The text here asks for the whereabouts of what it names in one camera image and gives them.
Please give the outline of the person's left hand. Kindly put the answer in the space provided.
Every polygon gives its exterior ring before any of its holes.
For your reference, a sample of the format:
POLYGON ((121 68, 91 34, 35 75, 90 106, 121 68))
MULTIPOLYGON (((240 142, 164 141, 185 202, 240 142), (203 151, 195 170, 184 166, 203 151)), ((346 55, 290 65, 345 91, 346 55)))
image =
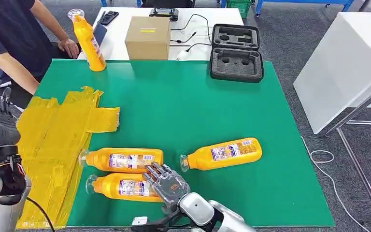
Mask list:
POLYGON ((78 55, 80 54, 80 50, 77 43, 69 38, 60 40, 58 43, 58 48, 61 51, 66 52, 68 56, 73 59, 78 58, 78 55))

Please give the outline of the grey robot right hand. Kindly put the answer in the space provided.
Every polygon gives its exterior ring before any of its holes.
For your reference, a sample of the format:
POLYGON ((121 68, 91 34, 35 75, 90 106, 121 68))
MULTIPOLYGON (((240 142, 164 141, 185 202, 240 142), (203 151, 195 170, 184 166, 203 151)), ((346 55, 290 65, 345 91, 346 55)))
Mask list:
POLYGON ((152 162, 145 166, 143 178, 163 201, 162 211, 169 215, 177 210, 181 199, 190 193, 189 184, 166 164, 152 162))

